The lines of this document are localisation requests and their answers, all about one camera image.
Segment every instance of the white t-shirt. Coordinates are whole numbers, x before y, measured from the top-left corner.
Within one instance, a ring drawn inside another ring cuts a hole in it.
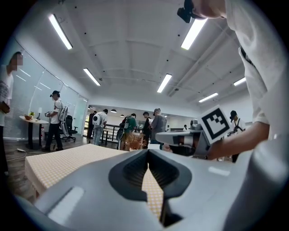
[[[226,0],[227,22],[253,63],[239,49],[253,105],[253,122],[269,124],[260,101],[282,76],[289,76],[289,60],[277,31],[264,13],[253,6],[249,0]]]
[[[104,127],[104,122],[107,121],[107,114],[103,111],[100,111],[97,113],[100,117],[101,117],[101,125],[100,127],[103,128]]]
[[[10,106],[10,100],[12,99],[12,90],[13,90],[13,75],[7,74],[6,65],[1,65],[1,74],[0,74],[0,102],[5,102]],[[5,113],[0,110],[0,126],[4,127],[5,123]]]
[[[240,118],[238,118],[237,119],[237,121],[232,121],[232,123],[231,123],[231,129],[232,129],[232,131],[234,131],[234,129],[235,129],[235,127],[236,126],[239,126],[243,131],[244,131],[244,129],[246,129],[246,125],[245,125],[245,122],[243,121],[243,120],[241,120]],[[242,132],[242,130],[241,129],[237,129],[237,134],[238,133],[241,133]]]
[[[51,117],[50,123],[51,124],[58,124],[59,121],[59,114],[61,113],[62,109],[64,109],[63,107],[63,103],[61,101],[60,98],[58,98],[58,100],[54,101],[54,107],[53,107],[53,111],[57,112],[56,115],[54,115],[53,117]]]

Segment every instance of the gray shirt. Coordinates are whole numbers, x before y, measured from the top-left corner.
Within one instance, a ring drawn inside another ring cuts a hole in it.
[[[155,116],[152,122],[152,139],[155,139],[156,133],[166,131],[166,124],[167,124],[166,117],[164,117],[161,114]]]

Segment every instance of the table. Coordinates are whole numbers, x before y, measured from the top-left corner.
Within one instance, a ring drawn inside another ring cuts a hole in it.
[[[48,124],[47,121],[45,120],[37,120],[37,119],[31,119],[27,120],[23,115],[19,116],[20,119],[28,122],[28,144],[26,144],[26,147],[29,149],[37,150],[42,147],[41,145],[41,127],[44,124]],[[38,124],[39,125],[39,143],[33,143],[32,141],[32,133],[33,133],[33,124]]]
[[[25,159],[25,175],[31,181],[37,195],[60,181],[81,166],[126,153],[126,151],[86,144],[59,152],[29,156]],[[144,175],[142,190],[147,193],[148,207],[160,217],[163,205],[163,191],[148,169]]]

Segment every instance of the sneaker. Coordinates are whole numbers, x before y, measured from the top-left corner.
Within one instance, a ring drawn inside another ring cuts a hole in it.
[[[41,148],[41,151],[43,151],[43,152],[51,152],[50,148]]]

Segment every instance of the green shirt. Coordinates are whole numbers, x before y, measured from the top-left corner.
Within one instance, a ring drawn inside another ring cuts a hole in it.
[[[125,130],[125,133],[130,133],[132,132],[135,127],[136,127],[136,120],[134,117],[130,117],[129,119],[127,119],[128,123],[129,123],[129,126],[127,129],[124,129]]]

